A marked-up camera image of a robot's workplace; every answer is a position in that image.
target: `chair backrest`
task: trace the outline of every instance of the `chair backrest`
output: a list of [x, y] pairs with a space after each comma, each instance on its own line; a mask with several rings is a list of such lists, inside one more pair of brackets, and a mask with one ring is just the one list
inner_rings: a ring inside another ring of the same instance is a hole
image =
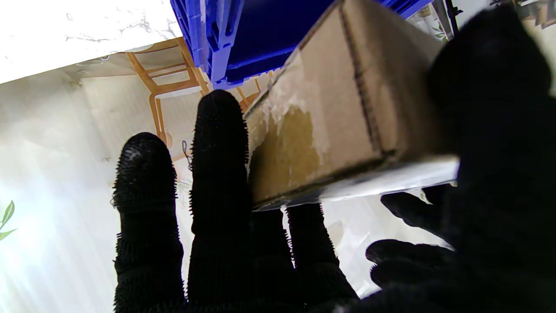
[[[189, 50], [185, 46], [185, 43], [183, 43], [182, 45], [180, 41], [183, 41], [183, 37], [176, 38], [174, 40], [156, 43], [145, 51], [126, 52], [127, 57], [130, 59], [131, 64], [133, 65], [133, 68], [135, 69], [135, 71], [137, 72], [137, 74], [139, 75], [143, 83], [150, 90], [150, 92], [155, 96], [166, 94], [169, 92], [174, 92], [177, 90], [184, 90], [193, 87], [198, 87], [198, 86], [201, 88], [203, 93], [208, 92], [208, 88], [206, 87], [206, 82], [202, 78], [199, 69], [195, 68], [193, 65], [193, 60], [189, 55]], [[157, 51], [174, 48], [174, 47], [180, 48], [183, 62], [146, 70], [137, 58], [137, 55], [157, 52]], [[172, 82], [169, 84], [162, 84], [162, 85], [159, 85], [155, 82], [155, 79], [157, 78], [172, 76], [181, 72], [187, 72], [189, 78], [187, 80], [182, 80], [182, 81]]]

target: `green leaf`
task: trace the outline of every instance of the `green leaf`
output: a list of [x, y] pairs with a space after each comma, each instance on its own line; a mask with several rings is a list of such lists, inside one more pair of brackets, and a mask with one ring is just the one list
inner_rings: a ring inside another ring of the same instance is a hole
[[11, 201], [8, 205], [8, 207], [6, 208], [6, 211], [4, 211], [4, 218], [2, 218], [2, 224], [6, 224], [10, 218], [12, 218], [13, 215], [13, 211], [15, 211], [16, 209], [16, 205], [13, 204], [13, 201]]
[[13, 232], [16, 231], [16, 230], [17, 230], [17, 228], [16, 228], [16, 229], [12, 229], [12, 230], [9, 231], [9, 232], [0, 233], [0, 240], [2, 240], [2, 239], [4, 239], [4, 238], [8, 237], [9, 234], [13, 233]]

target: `cardboard box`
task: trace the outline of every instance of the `cardboard box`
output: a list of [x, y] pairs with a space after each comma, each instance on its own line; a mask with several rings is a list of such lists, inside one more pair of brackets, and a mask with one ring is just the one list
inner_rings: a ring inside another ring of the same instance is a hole
[[[374, 1], [335, 2], [246, 113], [255, 205], [351, 196], [362, 182], [380, 193], [453, 176], [425, 87], [440, 48]], [[408, 176], [423, 171], [440, 177]]]

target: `marble countertop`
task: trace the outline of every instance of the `marble countertop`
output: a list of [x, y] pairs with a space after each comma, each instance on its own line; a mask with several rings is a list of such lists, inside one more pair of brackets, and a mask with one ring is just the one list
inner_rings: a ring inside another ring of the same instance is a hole
[[170, 0], [6, 1], [0, 84], [180, 36]]

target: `blue plastic crate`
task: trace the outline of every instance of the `blue plastic crate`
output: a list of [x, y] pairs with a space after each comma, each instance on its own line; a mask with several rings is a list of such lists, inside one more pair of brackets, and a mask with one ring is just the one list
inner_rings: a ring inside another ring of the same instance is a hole
[[[215, 88], [229, 89], [253, 75], [281, 67], [333, 1], [171, 0], [171, 3], [195, 66], [202, 66]], [[376, 1], [403, 18], [431, 2]]]
[[170, 0], [174, 15], [180, 26], [193, 62], [196, 67], [203, 65], [203, 36], [201, 24], [201, 5], [199, 0]]

